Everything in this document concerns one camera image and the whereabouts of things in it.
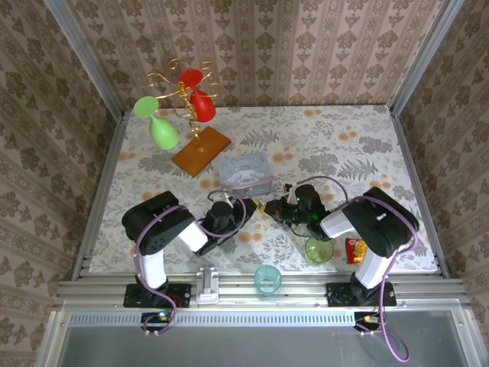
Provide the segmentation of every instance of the purple cable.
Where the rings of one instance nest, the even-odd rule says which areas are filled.
[[[394,333],[392,333],[390,331],[387,331],[386,328],[385,328],[385,319],[384,319],[384,312],[385,312],[385,309],[384,309],[384,292],[385,292],[385,282],[387,280],[387,275],[389,274],[389,271],[393,267],[394,262],[397,259],[397,256],[399,256],[399,255],[401,255],[403,253],[406,253],[408,251],[411,251],[416,246],[418,246],[418,242],[419,242],[418,234],[416,232],[416,229],[413,227],[413,225],[410,223],[409,220],[407,220],[401,213],[399,213],[397,210],[395,210],[392,206],[390,206],[389,204],[385,203],[384,201],[379,200],[379,199],[376,199],[374,197],[370,197],[370,196],[357,196],[354,199],[352,199],[352,201],[364,201],[364,200],[370,201],[372,203],[375,203],[377,205],[380,205],[380,206],[384,207],[385,209],[389,210],[392,214],[394,214],[408,228],[408,230],[413,235],[413,243],[409,247],[405,248],[404,250],[394,253],[392,261],[390,262],[390,264],[387,267],[384,275],[382,276],[382,281],[381,281],[381,301],[379,303],[379,314],[381,315],[381,331],[378,330],[378,332],[379,333],[380,332],[383,333],[384,339],[385,339],[385,343],[387,344],[387,348],[389,348],[389,350],[392,353],[392,355],[394,356],[394,358],[397,359],[401,363],[406,363],[406,362],[408,362],[410,360],[410,351],[408,350],[406,343],[404,342],[404,340],[401,339],[400,336],[398,336],[397,334],[394,334]],[[406,350],[406,357],[405,358],[399,356],[397,354],[397,352],[394,350],[394,348],[390,344],[389,337],[388,337],[389,335],[394,336],[404,346],[404,349]]]
[[[138,276],[139,278],[139,281],[141,282],[141,284],[143,284],[143,286],[148,290],[150,291],[152,294],[156,294],[158,297],[162,297],[163,299],[165,299],[169,304],[171,304],[171,317],[170,319],[168,320],[168,323],[167,325],[165,325],[163,328],[161,328],[160,330],[157,331],[156,334],[154,335],[160,335],[162,333],[164,333],[168,327],[170,326],[170,324],[172,323],[173,321],[173,317],[176,313],[176,304],[175,302],[173,302],[173,300],[168,297],[166,294],[163,294],[161,292],[158,292],[156,289],[153,289],[151,288],[149,285],[147,285],[147,282],[146,282],[146,279],[144,279],[143,277],[143,273],[141,271],[141,268],[139,266],[139,263],[138,263],[138,256],[141,256],[141,252],[139,251],[139,246],[141,245],[141,242],[143,241],[143,238],[147,235],[147,233],[149,232],[149,230],[158,222],[160,222],[160,220],[167,216],[168,214],[170,214],[171,212],[177,210],[177,209],[184,209],[185,206],[183,205],[175,205],[175,206],[172,206],[171,208],[169,209],[166,209],[164,210],[161,214],[159,214],[158,216],[156,216],[151,222],[148,223],[148,225],[146,227],[144,227],[144,229],[141,231],[139,237],[138,237],[138,240],[136,241],[136,245],[134,247],[134,266],[136,267],[136,275]],[[144,327],[143,327],[143,330],[146,332],[146,324],[144,324]]]
[[[234,195],[231,191],[227,191],[227,190],[213,190],[211,191],[209,194],[207,194],[207,199],[211,200],[212,202],[214,202],[214,200],[211,199],[211,196],[214,195],[215,193],[227,193],[228,195]],[[235,229],[233,229],[232,231],[230,231],[230,233],[225,233],[223,235],[218,235],[217,233],[212,233],[212,232],[209,232],[207,229],[205,229],[204,227],[202,227],[202,225],[197,222],[199,224],[199,228],[206,234],[208,235],[211,235],[212,237],[216,237],[216,238],[224,238],[224,237],[229,237],[231,235],[235,235],[236,233],[238,233],[239,229],[245,224],[245,220],[246,220],[246,206],[245,206],[245,202],[243,201],[243,199],[239,196],[236,197],[236,200],[239,201],[239,203],[241,204],[241,207],[243,208],[243,218],[241,219],[241,223],[239,223],[239,226],[237,226]]]
[[[338,206],[335,210],[340,210],[343,206],[346,206],[348,204],[348,193],[346,192],[345,187],[343,185],[341,185],[340,182],[333,177],[323,176],[323,175],[312,176],[312,177],[306,178],[305,180],[299,181],[297,184],[301,185],[301,184],[304,184],[305,182],[315,180],[316,178],[324,178],[326,180],[333,181],[335,184],[337,184],[339,186],[340,189],[342,189],[343,194],[345,195],[345,202],[343,204],[341,204],[340,206]]]

